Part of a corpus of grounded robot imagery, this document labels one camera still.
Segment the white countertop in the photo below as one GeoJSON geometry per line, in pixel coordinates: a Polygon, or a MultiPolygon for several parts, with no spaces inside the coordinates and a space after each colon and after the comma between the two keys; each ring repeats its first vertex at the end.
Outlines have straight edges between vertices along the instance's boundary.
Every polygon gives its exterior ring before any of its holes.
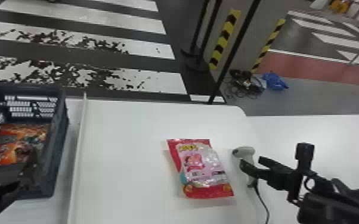
{"type": "MultiPolygon", "coordinates": [[[[69,224],[264,223],[264,209],[246,188],[246,177],[230,153],[242,145],[255,147],[255,161],[263,155],[295,167],[296,144],[312,143],[313,170],[359,187],[359,115],[246,117],[241,109],[226,105],[87,104],[73,188],[82,101],[70,99],[70,126],[55,195],[15,202],[0,215],[0,224],[67,223],[69,205],[69,224]],[[236,196],[185,198],[165,142],[169,138],[210,139],[236,196]]],[[[286,202],[286,192],[264,182],[259,187],[271,212],[270,223],[297,223],[298,209],[286,202]]]]}
{"type": "Polygon", "coordinates": [[[258,147],[243,111],[226,105],[89,101],[71,223],[256,223],[231,150],[258,147]],[[208,138],[237,197],[191,200],[166,139],[208,138]]]}

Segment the colorful package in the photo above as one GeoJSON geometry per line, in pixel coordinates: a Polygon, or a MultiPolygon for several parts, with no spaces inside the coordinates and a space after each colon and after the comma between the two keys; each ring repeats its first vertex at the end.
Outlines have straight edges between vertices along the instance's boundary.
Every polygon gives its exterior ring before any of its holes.
{"type": "Polygon", "coordinates": [[[234,196],[210,140],[169,139],[167,143],[188,198],[234,196]]]}
{"type": "Polygon", "coordinates": [[[0,165],[27,162],[32,150],[41,154],[49,125],[5,124],[0,127],[0,165]]]}

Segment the barcode scanner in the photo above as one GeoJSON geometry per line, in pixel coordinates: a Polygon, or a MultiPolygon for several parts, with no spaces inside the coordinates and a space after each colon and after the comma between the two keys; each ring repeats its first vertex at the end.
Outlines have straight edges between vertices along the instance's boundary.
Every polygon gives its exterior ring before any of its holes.
{"type": "MultiPolygon", "coordinates": [[[[252,167],[254,167],[254,162],[253,162],[254,153],[255,153],[255,149],[250,146],[238,147],[235,150],[233,150],[233,152],[232,152],[233,156],[240,159],[240,165],[243,165],[243,166],[250,165],[252,167]]],[[[249,177],[249,179],[248,179],[247,186],[252,188],[257,184],[257,179],[253,178],[249,175],[248,175],[248,177],[249,177]]]]}

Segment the metal stand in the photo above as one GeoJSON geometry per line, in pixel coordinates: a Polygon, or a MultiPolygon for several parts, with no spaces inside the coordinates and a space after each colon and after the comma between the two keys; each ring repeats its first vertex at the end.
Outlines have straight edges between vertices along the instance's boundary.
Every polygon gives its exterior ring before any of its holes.
{"type": "Polygon", "coordinates": [[[197,42],[197,39],[199,38],[199,33],[200,33],[200,28],[202,27],[203,18],[205,17],[206,11],[208,10],[209,1],[210,0],[205,0],[203,3],[202,11],[200,12],[200,15],[199,15],[199,20],[196,25],[195,33],[193,34],[193,39],[192,39],[191,45],[181,48],[181,52],[186,57],[195,57],[198,55],[198,54],[195,54],[196,42],[197,42]]]}
{"type": "Polygon", "coordinates": [[[203,38],[202,45],[200,47],[200,54],[196,58],[190,58],[185,63],[188,68],[198,71],[207,73],[209,71],[208,64],[204,61],[203,56],[205,54],[206,46],[208,44],[210,34],[212,33],[214,22],[216,21],[218,10],[220,9],[222,0],[216,0],[214,4],[214,9],[212,12],[212,16],[210,18],[208,27],[206,29],[205,37],[203,38]]]}
{"type": "Polygon", "coordinates": [[[252,5],[250,6],[249,11],[247,12],[245,21],[242,24],[241,30],[239,31],[239,35],[238,35],[237,39],[235,40],[234,46],[231,49],[231,52],[228,56],[227,61],[224,64],[224,67],[222,68],[220,77],[218,78],[217,83],[216,83],[216,87],[214,87],[214,92],[212,92],[212,95],[209,98],[208,104],[213,103],[214,98],[216,97],[216,94],[220,89],[221,83],[224,80],[224,77],[227,74],[231,63],[233,62],[233,59],[235,57],[235,54],[237,53],[239,45],[241,44],[241,41],[243,40],[243,37],[247,31],[247,28],[249,27],[250,22],[252,21],[253,16],[255,15],[256,10],[259,7],[260,2],[261,2],[261,0],[253,0],[252,5]]]}

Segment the hazard tape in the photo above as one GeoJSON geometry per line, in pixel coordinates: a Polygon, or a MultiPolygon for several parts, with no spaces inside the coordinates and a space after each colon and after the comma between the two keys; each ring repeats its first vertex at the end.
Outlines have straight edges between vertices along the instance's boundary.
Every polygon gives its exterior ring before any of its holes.
{"type": "Polygon", "coordinates": [[[217,65],[222,58],[222,53],[224,52],[225,47],[228,45],[228,40],[230,39],[231,34],[234,33],[234,27],[237,23],[237,20],[241,16],[240,10],[230,10],[227,19],[225,20],[224,26],[222,28],[220,37],[216,47],[214,48],[213,54],[209,61],[209,67],[211,70],[217,69],[217,65]]]}
{"type": "Polygon", "coordinates": [[[259,68],[260,63],[263,60],[263,57],[266,55],[267,51],[270,49],[271,44],[274,42],[274,39],[280,33],[280,29],[283,27],[284,24],[285,24],[285,19],[281,18],[281,19],[278,20],[278,22],[276,24],[276,28],[271,33],[270,37],[268,38],[268,41],[267,41],[266,45],[264,45],[262,51],[260,52],[260,55],[259,55],[258,59],[256,60],[255,64],[253,65],[253,67],[251,69],[252,73],[255,73],[257,71],[257,69],[259,68]]]}

